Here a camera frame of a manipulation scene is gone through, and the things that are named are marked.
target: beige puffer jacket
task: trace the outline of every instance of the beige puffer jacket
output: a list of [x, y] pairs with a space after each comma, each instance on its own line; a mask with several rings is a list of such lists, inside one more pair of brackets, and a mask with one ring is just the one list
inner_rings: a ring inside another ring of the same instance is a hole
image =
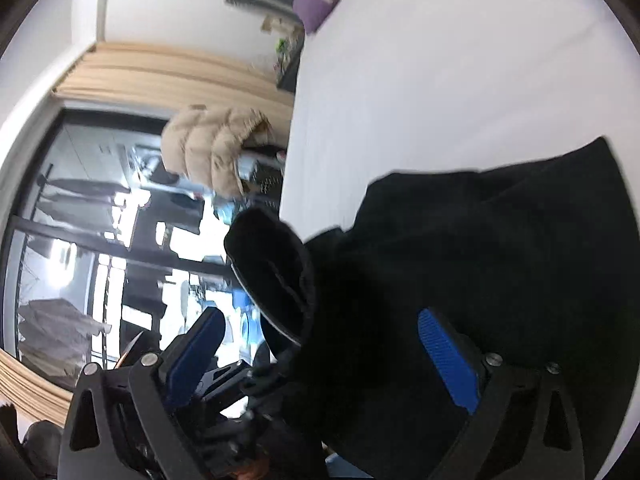
[[278, 143], [258, 110], [192, 105], [164, 127], [162, 161], [167, 171], [183, 174], [224, 198], [237, 198], [244, 195], [238, 175], [242, 147], [265, 144]]

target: white sheet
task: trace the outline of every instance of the white sheet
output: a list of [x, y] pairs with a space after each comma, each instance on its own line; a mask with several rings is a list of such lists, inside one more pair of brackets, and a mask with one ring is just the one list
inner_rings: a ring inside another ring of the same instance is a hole
[[348, 228], [393, 170], [491, 168], [603, 134], [637, 205], [640, 56], [602, 0], [342, 0], [303, 53], [281, 216], [303, 238]]

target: blue rubber pad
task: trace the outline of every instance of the blue rubber pad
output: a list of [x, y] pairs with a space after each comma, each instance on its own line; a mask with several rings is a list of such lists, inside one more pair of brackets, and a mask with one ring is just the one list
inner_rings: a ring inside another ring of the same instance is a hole
[[473, 414], [480, 402], [479, 378], [449, 333], [429, 311], [418, 315], [418, 336], [456, 406]]
[[225, 338], [225, 316], [217, 308], [205, 310], [188, 332], [189, 343], [167, 374], [164, 406], [173, 411], [186, 406], [196, 391], [213, 355]]

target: metal screw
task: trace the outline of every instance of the metal screw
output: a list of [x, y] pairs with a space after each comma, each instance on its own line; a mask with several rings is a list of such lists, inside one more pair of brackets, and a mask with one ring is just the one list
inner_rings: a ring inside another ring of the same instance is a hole
[[89, 363], [84, 367], [85, 375], [93, 375], [98, 371], [98, 365], [96, 363]]
[[140, 362], [143, 366], [153, 366], [158, 362], [158, 356], [156, 354], [144, 354]]
[[549, 372], [552, 375], [559, 375], [560, 374], [560, 365], [558, 363], [549, 363], [546, 366], [546, 371]]
[[493, 352], [485, 355], [484, 360], [489, 366], [498, 367], [502, 364], [502, 356]]

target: curtain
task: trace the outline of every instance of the curtain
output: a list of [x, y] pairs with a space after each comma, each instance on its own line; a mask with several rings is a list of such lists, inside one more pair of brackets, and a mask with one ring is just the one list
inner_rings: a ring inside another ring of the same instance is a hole
[[65, 425], [71, 393], [55, 386], [0, 350], [0, 394], [33, 420]]
[[99, 43], [60, 82], [60, 97], [136, 103], [178, 110], [192, 104], [244, 105], [289, 135], [293, 96], [275, 76], [193, 50], [132, 43]]

